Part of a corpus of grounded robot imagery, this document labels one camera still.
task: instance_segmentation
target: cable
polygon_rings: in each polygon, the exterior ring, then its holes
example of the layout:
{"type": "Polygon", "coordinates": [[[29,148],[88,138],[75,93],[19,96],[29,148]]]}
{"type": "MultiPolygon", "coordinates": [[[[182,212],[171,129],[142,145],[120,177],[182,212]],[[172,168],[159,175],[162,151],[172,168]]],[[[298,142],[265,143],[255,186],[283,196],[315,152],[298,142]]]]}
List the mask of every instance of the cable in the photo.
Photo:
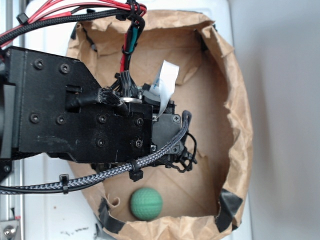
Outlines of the cable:
{"type": "MultiPolygon", "coordinates": [[[[188,111],[183,111],[182,113],[182,127],[181,130],[175,135],[165,146],[163,146],[159,151],[150,154],[148,156],[144,156],[139,158],[136,163],[139,168],[142,168],[157,159],[164,156],[167,152],[169,152],[186,134],[189,128],[189,123],[191,120],[191,113],[188,111]]],[[[99,172],[97,174],[84,176],[80,178],[75,178],[67,181],[68,191],[77,191],[81,189],[85,189],[91,187],[97,183],[102,182],[103,180],[119,175],[121,173],[125,173],[132,170],[131,163],[126,163],[121,166],[117,166],[115,168],[108,169],[106,171],[99,172]]],[[[63,184],[61,182],[52,182],[41,185],[31,185],[31,186],[0,186],[0,194],[43,194],[43,193],[62,193],[63,184]]]]}
{"type": "Polygon", "coordinates": [[[16,28],[9,33],[3,35],[0,37],[0,45],[22,35],[25,33],[28,33],[30,31],[52,26],[52,25],[58,25],[58,24],[64,24],[64,23],[72,23],[72,22],[80,22],[80,21],[91,21],[94,19],[100,19],[110,16],[116,16],[116,15],[122,15],[122,16],[129,16],[129,13],[124,10],[118,10],[118,9],[112,9],[112,10],[106,10],[106,11],[99,11],[99,12],[91,12],[87,14],[80,14],[80,15],[72,15],[72,16],[63,16],[63,17],[57,17],[52,19],[47,19],[43,21],[36,21],[31,24],[23,25],[22,27],[16,28]]]}

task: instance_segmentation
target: green ball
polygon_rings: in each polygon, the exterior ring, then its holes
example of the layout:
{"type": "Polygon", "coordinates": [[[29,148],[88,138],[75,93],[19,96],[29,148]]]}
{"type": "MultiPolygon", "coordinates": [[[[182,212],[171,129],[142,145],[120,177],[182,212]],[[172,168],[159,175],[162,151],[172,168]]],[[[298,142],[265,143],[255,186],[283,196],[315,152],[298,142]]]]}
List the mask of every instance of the green ball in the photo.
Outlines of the green ball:
{"type": "Polygon", "coordinates": [[[142,221],[155,219],[161,213],[162,205],[161,195],[150,187],[140,188],[131,196],[131,212],[142,221]]]}

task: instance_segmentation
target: black zip tie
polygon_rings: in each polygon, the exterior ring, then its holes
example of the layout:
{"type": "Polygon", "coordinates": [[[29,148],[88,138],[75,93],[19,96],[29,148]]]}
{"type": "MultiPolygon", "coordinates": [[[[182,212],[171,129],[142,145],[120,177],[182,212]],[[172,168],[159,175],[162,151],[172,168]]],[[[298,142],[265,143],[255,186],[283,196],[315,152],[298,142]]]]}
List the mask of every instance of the black zip tie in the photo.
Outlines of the black zip tie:
{"type": "Polygon", "coordinates": [[[60,183],[62,184],[63,194],[68,194],[69,193],[69,187],[68,187],[69,174],[61,174],[59,176],[59,179],[60,179],[60,183]]]}
{"type": "Polygon", "coordinates": [[[136,160],[130,159],[126,162],[132,165],[132,170],[129,171],[129,178],[131,180],[136,182],[144,177],[144,172],[139,168],[139,165],[136,160]]]}
{"type": "Polygon", "coordinates": [[[125,51],[124,46],[122,46],[121,50],[122,50],[122,53],[126,56],[130,56],[132,54],[132,52],[125,51]]]}
{"type": "Polygon", "coordinates": [[[135,4],[133,0],[128,0],[126,4],[130,5],[130,14],[127,18],[131,20],[132,16],[135,14],[135,11],[136,11],[135,4]]]}
{"type": "Polygon", "coordinates": [[[16,16],[16,19],[20,24],[27,25],[29,17],[24,12],[22,12],[18,16],[16,16]]]}

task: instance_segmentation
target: brown paper bag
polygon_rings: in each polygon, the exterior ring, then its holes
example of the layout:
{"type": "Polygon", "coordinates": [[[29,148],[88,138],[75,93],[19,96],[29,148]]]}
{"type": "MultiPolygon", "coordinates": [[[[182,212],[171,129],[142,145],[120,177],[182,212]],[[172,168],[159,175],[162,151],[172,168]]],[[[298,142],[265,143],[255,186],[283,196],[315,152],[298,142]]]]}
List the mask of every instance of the brown paper bag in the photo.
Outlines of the brown paper bag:
{"type": "MultiPolygon", "coordinates": [[[[150,84],[163,60],[180,66],[172,99],[178,114],[192,113],[198,164],[186,173],[147,167],[137,182],[124,173],[83,194],[104,230],[119,240],[221,239],[241,223],[253,154],[250,107],[234,49],[203,14],[156,10],[144,19],[131,76],[137,85],[150,84]],[[130,196],[141,187],[162,196],[162,212],[153,221],[138,221],[130,212],[130,196]]],[[[84,62],[101,86],[110,86],[129,24],[114,17],[78,23],[67,55],[84,62]]],[[[76,177],[95,173],[89,164],[71,168],[76,177]]]]}

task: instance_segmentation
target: white surface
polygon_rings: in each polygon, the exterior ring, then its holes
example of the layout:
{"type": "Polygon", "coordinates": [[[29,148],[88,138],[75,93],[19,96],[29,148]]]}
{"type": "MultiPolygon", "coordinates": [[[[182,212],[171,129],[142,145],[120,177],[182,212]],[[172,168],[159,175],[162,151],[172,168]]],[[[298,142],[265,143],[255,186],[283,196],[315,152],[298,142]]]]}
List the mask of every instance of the white surface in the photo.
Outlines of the white surface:
{"type": "Polygon", "coordinates": [[[254,127],[253,238],[320,238],[320,1],[230,0],[254,127]]]}
{"type": "MultiPolygon", "coordinates": [[[[229,5],[226,0],[181,1],[149,0],[141,1],[148,9],[179,9],[202,12],[216,20],[220,34],[233,43],[229,5]]],[[[28,6],[26,14],[31,15],[43,0],[35,0],[28,6]]],[[[65,55],[68,41],[75,26],[67,23],[39,29],[26,34],[26,48],[65,55]]],[[[25,161],[25,184],[56,182],[59,175],[70,171],[68,163],[57,158],[50,159],[42,154],[25,161]]],[[[68,195],[26,195],[25,196],[25,238],[62,240],[93,239],[96,219],[81,192],[71,192],[68,195]]],[[[250,240],[251,223],[248,204],[243,216],[243,224],[227,240],[250,240]]]]}
{"type": "MultiPolygon", "coordinates": [[[[60,174],[74,175],[68,162],[40,154],[25,160],[26,185],[58,182],[60,174]]],[[[28,194],[25,204],[25,239],[93,240],[96,217],[81,191],[67,195],[28,194]]]]}

